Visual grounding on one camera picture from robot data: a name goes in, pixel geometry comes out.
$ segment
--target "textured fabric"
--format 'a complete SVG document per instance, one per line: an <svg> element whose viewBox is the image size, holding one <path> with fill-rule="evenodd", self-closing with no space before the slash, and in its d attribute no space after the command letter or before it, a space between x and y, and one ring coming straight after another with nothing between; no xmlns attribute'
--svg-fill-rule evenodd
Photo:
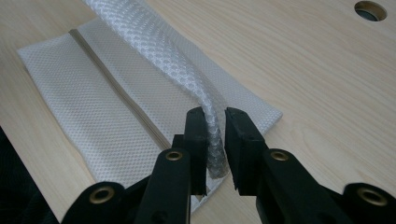
<svg viewBox="0 0 396 224"><path fill-rule="evenodd" d="M261 133L281 112L241 86L144 2L87 3L107 25L96 19L79 32L169 142L184 132L187 111L203 107L210 132L210 195L228 171L221 141L226 106L247 111ZM19 54L97 181L128 187L150 174L161 149L72 36L20 49ZM191 197L191 211L206 199Z"/></svg>
<svg viewBox="0 0 396 224"><path fill-rule="evenodd" d="M205 81L193 63L177 49L158 26L157 18L135 1L87 1L133 49L188 91L202 106L209 132L207 167L211 176L225 176L227 161L221 141L219 118L224 124L224 100Z"/></svg>

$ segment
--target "folded cloth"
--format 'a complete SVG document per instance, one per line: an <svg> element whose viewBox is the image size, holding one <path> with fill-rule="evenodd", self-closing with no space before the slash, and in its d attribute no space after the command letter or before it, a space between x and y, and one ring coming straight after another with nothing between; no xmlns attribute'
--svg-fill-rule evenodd
<svg viewBox="0 0 396 224"><path fill-rule="evenodd" d="M86 1L103 21L19 50L33 81L97 181L131 186L184 133L201 106L209 133L208 194L227 174L227 106L265 134L281 112L240 85L144 2ZM191 198L191 211L202 202Z"/></svg>

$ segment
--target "black plastic part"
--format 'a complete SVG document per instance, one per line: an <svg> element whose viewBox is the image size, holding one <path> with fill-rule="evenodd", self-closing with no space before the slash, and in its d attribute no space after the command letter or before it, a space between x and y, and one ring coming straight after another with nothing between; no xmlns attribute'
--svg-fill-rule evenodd
<svg viewBox="0 0 396 224"><path fill-rule="evenodd" d="M356 183L345 187L342 207L356 223L396 223L396 199L372 185Z"/></svg>
<svg viewBox="0 0 396 224"><path fill-rule="evenodd" d="M63 224L122 223L127 214L122 198L124 187L117 183L101 182L85 189L64 216Z"/></svg>
<svg viewBox="0 0 396 224"><path fill-rule="evenodd" d="M265 195L274 196L284 223L353 223L291 153L271 149L262 156L263 182L267 188L259 197L264 206L274 206L265 201ZM266 211L260 214L264 216L262 221L270 216Z"/></svg>
<svg viewBox="0 0 396 224"><path fill-rule="evenodd" d="M256 198L256 208L262 223L285 223L285 218L276 199L263 181L260 184L259 195Z"/></svg>
<svg viewBox="0 0 396 224"><path fill-rule="evenodd" d="M181 148L161 152L134 223L190 223L190 178L189 152Z"/></svg>
<svg viewBox="0 0 396 224"><path fill-rule="evenodd" d="M225 114L224 147L233 173L233 183L240 195L255 196L262 177L261 154L268 146L246 112L228 107Z"/></svg>
<svg viewBox="0 0 396 224"><path fill-rule="evenodd" d="M184 134L175 134L172 147L184 148L191 157L191 195L206 195L207 127L201 107L186 116Z"/></svg>
<svg viewBox="0 0 396 224"><path fill-rule="evenodd" d="M125 190L124 204L128 210L125 223L134 223L139 205L149 183L150 175Z"/></svg>

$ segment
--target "light wood surface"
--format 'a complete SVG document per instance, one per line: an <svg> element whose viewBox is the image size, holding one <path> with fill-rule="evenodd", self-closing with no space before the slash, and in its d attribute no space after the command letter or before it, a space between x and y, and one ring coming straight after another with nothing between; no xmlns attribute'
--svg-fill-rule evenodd
<svg viewBox="0 0 396 224"><path fill-rule="evenodd" d="M396 4L367 21L352 0L149 0L174 28L284 117L266 136L322 185L351 182L396 196ZM0 124L56 217L94 183L16 49L94 18L74 1L2 1ZM230 177L191 223L260 223Z"/></svg>

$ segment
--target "wooden table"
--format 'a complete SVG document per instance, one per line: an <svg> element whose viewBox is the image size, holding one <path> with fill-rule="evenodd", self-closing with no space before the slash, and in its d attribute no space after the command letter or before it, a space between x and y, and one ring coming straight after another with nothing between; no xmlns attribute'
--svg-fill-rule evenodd
<svg viewBox="0 0 396 224"><path fill-rule="evenodd" d="M356 0L149 0L172 26L243 85L284 112L266 136L322 185L351 182L396 196L396 4L383 21ZM56 217L93 184L16 49L94 18L78 0L2 1L0 124ZM253 197L230 177L192 223L260 223Z"/></svg>

